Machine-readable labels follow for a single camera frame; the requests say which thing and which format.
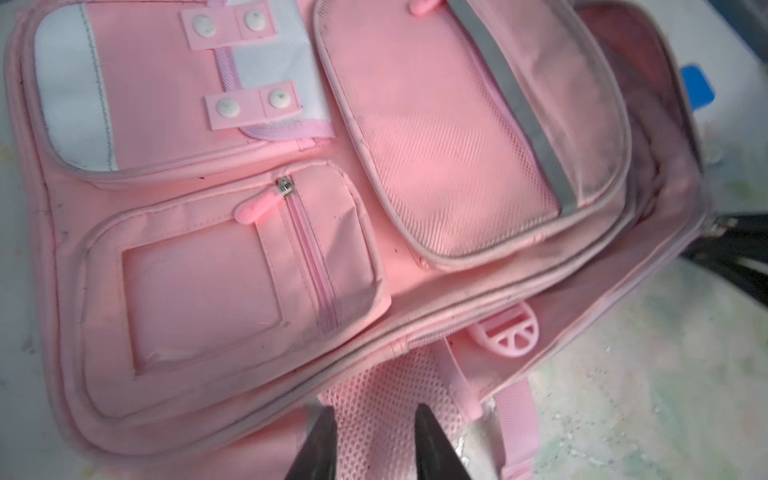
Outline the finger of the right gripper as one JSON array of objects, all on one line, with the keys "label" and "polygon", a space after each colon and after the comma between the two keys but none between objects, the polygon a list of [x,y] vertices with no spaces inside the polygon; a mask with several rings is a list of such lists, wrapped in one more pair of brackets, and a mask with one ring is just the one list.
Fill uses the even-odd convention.
[{"label": "finger of the right gripper", "polygon": [[722,254],[767,262],[767,213],[717,216],[702,234]]},{"label": "finger of the right gripper", "polygon": [[684,254],[683,257],[729,282],[764,307],[767,306],[766,273],[731,259],[722,259],[706,254]]}]

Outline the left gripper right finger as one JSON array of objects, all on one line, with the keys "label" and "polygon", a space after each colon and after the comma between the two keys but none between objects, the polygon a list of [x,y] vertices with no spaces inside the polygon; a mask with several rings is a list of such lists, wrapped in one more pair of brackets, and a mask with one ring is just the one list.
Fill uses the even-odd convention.
[{"label": "left gripper right finger", "polygon": [[418,480],[470,480],[438,420],[424,403],[416,409],[414,439]]}]

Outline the pink student backpack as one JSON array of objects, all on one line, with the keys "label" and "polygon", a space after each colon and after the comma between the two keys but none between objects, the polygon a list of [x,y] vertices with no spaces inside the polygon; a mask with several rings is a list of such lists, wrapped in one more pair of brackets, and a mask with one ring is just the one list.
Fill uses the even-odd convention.
[{"label": "pink student backpack", "polygon": [[627,1],[36,1],[7,43],[44,378],[127,478],[342,479],[499,412],[701,233],[691,107]]}]

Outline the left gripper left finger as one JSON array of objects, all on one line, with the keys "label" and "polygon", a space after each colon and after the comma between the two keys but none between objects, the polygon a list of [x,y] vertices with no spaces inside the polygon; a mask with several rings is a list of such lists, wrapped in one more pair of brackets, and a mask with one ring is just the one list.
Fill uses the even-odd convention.
[{"label": "left gripper left finger", "polygon": [[326,406],[307,435],[285,480],[335,480],[337,446],[335,409]]}]

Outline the blue pencil case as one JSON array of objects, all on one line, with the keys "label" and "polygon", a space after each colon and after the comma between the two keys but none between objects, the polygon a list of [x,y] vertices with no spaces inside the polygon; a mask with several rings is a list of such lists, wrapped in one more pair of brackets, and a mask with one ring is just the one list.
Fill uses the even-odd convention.
[{"label": "blue pencil case", "polygon": [[681,78],[693,111],[711,105],[715,91],[698,64],[687,64],[680,69]]}]

